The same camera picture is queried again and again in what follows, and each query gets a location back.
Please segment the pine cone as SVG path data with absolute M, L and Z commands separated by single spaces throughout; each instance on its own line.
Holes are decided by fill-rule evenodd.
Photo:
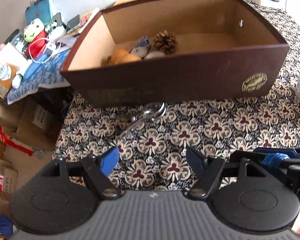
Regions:
M 178 42 L 174 32 L 164 30 L 157 33 L 154 39 L 154 48 L 165 54 L 173 54 L 177 51 Z

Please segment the floral patterned tablecloth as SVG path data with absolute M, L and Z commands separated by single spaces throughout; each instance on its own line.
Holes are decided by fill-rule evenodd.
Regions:
M 261 97 L 168 103 L 166 113 L 121 138 L 142 105 L 94 108 L 76 94 L 58 135 L 53 158 L 66 162 L 98 157 L 111 147 L 119 162 L 111 182 L 124 189 L 178 190 L 196 182 L 186 162 L 192 147 L 203 157 L 229 160 L 236 150 L 300 148 L 300 27 L 281 9 L 243 1 L 256 9 L 286 39 L 290 49 L 268 94 Z

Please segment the red white package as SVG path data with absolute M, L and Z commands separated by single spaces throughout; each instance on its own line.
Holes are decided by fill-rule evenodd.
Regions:
M 29 156 L 35 155 L 37 159 L 43 159 L 44 157 L 44 152 L 43 150 L 34 147 L 34 146 L 29 146 L 24 144 L 23 142 L 10 137 L 7 135 L 3 129 L 2 126 L 0 126 L 0 141 L 8 146 L 11 146 L 12 148 L 15 148 Z

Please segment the blue checkered cloth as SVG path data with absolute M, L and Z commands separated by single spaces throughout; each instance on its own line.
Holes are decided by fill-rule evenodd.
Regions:
M 19 88 L 11 88 L 7 94 L 7 104 L 11 105 L 28 95 L 35 94 L 40 88 L 55 89 L 70 86 L 70 83 L 60 74 L 61 67 L 70 49 L 63 50 L 53 59 L 40 65 L 29 79 L 23 80 Z

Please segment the orange gourd toy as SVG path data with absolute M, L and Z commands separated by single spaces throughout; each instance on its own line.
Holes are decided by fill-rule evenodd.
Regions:
M 129 51 L 125 49 L 118 49 L 115 50 L 109 60 L 108 64 L 109 65 L 116 65 L 116 64 L 123 64 L 123 63 L 129 63 L 129 62 L 136 62 L 136 61 L 141 61 L 141 57 L 131 54 Z

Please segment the brown cardboard box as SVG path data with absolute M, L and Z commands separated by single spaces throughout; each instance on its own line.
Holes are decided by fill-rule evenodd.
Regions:
M 114 64 L 118 49 L 173 32 L 166 56 Z M 243 0 L 137 0 L 100 11 L 79 35 L 62 76 L 96 108 L 266 95 L 289 45 Z

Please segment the small tape roll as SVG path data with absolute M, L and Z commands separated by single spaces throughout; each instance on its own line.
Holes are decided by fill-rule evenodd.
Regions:
M 157 59 L 161 57 L 165 57 L 166 54 L 162 51 L 150 51 L 145 57 L 145 60 Z

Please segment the white panda plush toy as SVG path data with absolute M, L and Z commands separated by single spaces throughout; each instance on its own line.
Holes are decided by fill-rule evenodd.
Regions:
M 47 34 L 47 38 L 53 42 L 57 42 L 61 37 L 63 37 L 66 34 L 66 30 L 63 27 L 63 25 L 58 26 L 56 21 L 48 24 L 44 28 L 44 31 Z

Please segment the stack of books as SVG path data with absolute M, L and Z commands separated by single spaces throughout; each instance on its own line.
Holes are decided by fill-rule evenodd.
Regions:
M 83 15 L 79 17 L 79 26 L 73 27 L 72 29 L 67 31 L 66 34 L 72 36 L 81 34 L 99 11 L 100 9 L 98 7 L 94 8 L 93 10 L 86 11 Z

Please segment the green frog plush toy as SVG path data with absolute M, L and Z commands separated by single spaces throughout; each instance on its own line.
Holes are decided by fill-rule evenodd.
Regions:
M 24 40 L 28 43 L 25 55 L 35 59 L 46 45 L 46 32 L 43 22 L 35 18 L 29 25 L 24 28 Z

